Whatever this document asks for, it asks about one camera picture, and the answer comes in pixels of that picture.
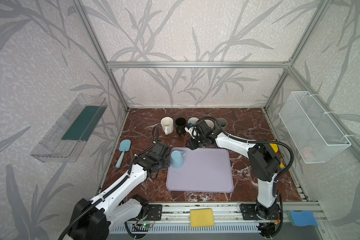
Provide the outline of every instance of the clear plastic shelf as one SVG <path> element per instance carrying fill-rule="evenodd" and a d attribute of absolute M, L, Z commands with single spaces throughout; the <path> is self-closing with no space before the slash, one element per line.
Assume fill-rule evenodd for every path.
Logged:
<path fill-rule="evenodd" d="M 76 162 L 108 106 L 105 100 L 79 94 L 31 156 L 42 162 Z"/>

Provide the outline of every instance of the yellow part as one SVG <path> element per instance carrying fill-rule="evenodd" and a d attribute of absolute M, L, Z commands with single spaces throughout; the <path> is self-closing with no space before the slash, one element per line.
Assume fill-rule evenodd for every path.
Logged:
<path fill-rule="evenodd" d="M 279 151 L 279 148 L 277 147 L 277 144 L 270 143 L 269 145 L 273 148 L 273 151 L 275 151 L 275 152 Z"/>
<path fill-rule="evenodd" d="M 215 225 L 212 209 L 191 210 L 190 214 L 191 227 L 212 227 Z"/>

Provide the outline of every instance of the wallpaper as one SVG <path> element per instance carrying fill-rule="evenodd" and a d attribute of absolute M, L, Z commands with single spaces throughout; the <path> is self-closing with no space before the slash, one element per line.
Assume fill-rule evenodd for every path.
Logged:
<path fill-rule="evenodd" d="M 30 156 L 79 93 L 109 106 L 78 160 Z M 124 116 L 70 1 L 0 0 L 0 239 L 57 239 L 96 193 Z"/>
<path fill-rule="evenodd" d="M 360 141 L 360 1 L 334 1 L 294 67 Z"/>
<path fill-rule="evenodd" d="M 267 110 L 278 140 L 292 147 L 293 168 L 304 193 L 309 200 L 319 201 L 337 239 L 360 240 L 360 163 L 348 149 L 325 163 L 306 164 L 302 160 L 278 115 L 291 91 L 303 89 L 288 76 Z"/>
<path fill-rule="evenodd" d="M 116 70 L 114 76 L 129 106 L 242 108 L 264 106 L 281 72 L 278 68 L 131 68 Z"/>
<path fill-rule="evenodd" d="M 287 61 L 319 0 L 83 0 L 108 61 Z M 114 69 L 131 107 L 264 106 L 281 69 Z"/>
<path fill-rule="evenodd" d="M 319 3 L 82 2 L 108 61 L 287 61 Z"/>

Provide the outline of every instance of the purple cutting board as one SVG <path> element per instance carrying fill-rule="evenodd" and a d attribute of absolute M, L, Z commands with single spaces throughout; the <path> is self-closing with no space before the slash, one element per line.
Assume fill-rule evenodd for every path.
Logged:
<path fill-rule="evenodd" d="M 168 168 L 167 188 L 171 191 L 232 192 L 233 180 L 229 153 L 225 149 L 175 147 L 186 151 L 180 169 Z"/>

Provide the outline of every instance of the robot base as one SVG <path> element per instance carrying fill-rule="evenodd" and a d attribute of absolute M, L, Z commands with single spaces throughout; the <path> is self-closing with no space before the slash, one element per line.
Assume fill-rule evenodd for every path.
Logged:
<path fill-rule="evenodd" d="M 281 213 L 280 206 L 273 203 L 273 205 L 267 209 L 259 203 L 255 204 L 240 204 L 240 211 L 243 215 L 243 220 L 277 220 Z"/>

